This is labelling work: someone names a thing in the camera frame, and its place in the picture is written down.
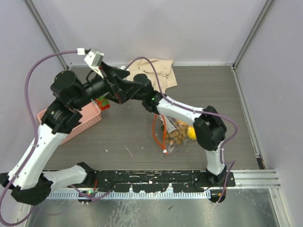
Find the clear zip top bag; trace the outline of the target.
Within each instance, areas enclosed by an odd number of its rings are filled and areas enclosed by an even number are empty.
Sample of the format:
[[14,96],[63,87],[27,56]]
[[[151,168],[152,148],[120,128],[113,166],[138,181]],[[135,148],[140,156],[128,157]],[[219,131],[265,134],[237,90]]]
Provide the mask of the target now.
[[170,116],[155,114],[152,135],[163,154],[171,154],[190,140],[196,140],[194,127]]

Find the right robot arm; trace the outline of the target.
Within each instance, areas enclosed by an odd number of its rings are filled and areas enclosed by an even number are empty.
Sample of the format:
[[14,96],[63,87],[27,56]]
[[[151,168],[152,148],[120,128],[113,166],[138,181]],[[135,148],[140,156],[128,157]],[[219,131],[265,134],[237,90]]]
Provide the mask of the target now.
[[197,143],[205,150],[208,182],[219,186],[226,177],[227,167],[222,162],[219,147],[225,140],[227,128],[212,106],[206,109],[183,104],[154,90],[145,74],[137,74],[134,82],[143,84],[142,105],[157,115],[165,115],[192,126]]

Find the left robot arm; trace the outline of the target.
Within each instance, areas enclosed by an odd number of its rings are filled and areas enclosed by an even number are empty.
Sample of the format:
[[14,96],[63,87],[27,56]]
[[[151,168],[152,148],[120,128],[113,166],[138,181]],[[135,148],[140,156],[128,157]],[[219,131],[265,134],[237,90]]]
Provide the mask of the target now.
[[81,124],[81,110],[92,100],[106,99],[123,104],[130,99],[144,96],[144,84],[138,79],[128,81],[130,72],[102,63],[100,74],[82,83],[71,70],[58,73],[51,85],[55,100],[44,113],[35,138],[13,170],[0,175],[0,183],[11,190],[15,201],[38,205],[57,189],[81,184],[94,184],[95,171],[86,163],[44,173],[44,168],[54,151],[71,131]]

